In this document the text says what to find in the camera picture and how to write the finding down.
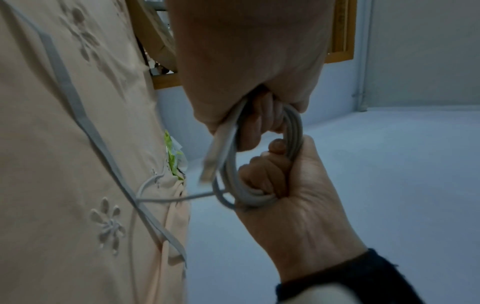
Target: black sleeve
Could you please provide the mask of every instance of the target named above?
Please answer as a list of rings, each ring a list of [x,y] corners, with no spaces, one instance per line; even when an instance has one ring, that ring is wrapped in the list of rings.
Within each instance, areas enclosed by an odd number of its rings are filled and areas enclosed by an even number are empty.
[[[312,286],[328,283],[346,286],[364,304],[423,303],[396,267],[373,249],[340,265],[280,284],[276,295],[278,301],[284,301]]]

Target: cloth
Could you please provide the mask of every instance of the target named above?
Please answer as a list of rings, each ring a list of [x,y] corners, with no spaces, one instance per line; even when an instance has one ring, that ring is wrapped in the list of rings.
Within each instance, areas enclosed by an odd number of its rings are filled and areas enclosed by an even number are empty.
[[[311,292],[308,296],[299,295],[310,287],[332,284],[343,286],[344,290],[338,287],[323,288],[323,291],[317,289],[313,295]],[[306,298],[316,299],[307,301],[308,303],[356,303],[348,293],[355,295],[358,302],[364,304],[423,303],[396,267],[373,249],[369,249],[353,260],[319,273],[280,284],[276,289],[279,301],[286,301],[299,295],[296,300],[287,302],[291,304],[303,303],[300,299]],[[325,296],[325,301],[318,300],[321,296]]]
[[[144,195],[186,195],[167,168],[155,92],[124,2],[11,3],[52,36],[129,186],[136,191],[154,172],[165,172]],[[0,36],[2,303],[185,301],[184,263],[168,242],[159,248],[152,240],[72,119],[38,36],[4,4]],[[189,203],[147,206],[185,245]],[[116,238],[104,240],[93,210],[123,227],[116,255]]]

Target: white floor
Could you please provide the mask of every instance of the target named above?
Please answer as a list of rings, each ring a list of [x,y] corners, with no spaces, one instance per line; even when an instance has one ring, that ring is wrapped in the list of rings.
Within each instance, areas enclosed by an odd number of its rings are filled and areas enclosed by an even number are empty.
[[[479,302],[480,112],[370,111],[305,133],[369,247],[426,302]],[[191,193],[204,190],[198,174],[188,173]],[[214,199],[192,202],[188,254],[190,303],[275,301],[272,263]]]

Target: wooden window frame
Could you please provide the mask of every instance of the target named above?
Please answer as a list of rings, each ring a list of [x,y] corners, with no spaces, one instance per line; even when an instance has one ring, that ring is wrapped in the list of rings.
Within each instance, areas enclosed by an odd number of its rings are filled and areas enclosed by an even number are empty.
[[[339,6],[346,7],[346,9],[344,10],[344,14],[342,14],[342,11],[338,9]],[[328,53],[325,59],[326,64],[352,60],[354,58],[356,21],[357,0],[335,0],[332,37],[343,35],[343,33],[339,34],[338,31],[346,30],[346,33],[343,50],[339,52]],[[151,80],[153,82],[153,88],[155,90],[177,87],[182,85],[178,73],[152,76]]]

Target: hand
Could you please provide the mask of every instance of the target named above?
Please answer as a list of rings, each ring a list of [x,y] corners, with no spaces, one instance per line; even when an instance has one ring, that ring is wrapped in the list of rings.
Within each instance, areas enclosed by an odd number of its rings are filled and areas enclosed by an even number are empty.
[[[284,140],[239,170],[250,187],[276,194],[270,206],[237,215],[267,252],[282,282],[312,274],[355,258],[367,248],[350,226],[310,136],[295,161],[285,156]]]
[[[215,133],[245,95],[263,100],[240,150],[277,130],[280,101],[304,112],[330,41],[334,0],[168,0],[181,83],[195,117]]]

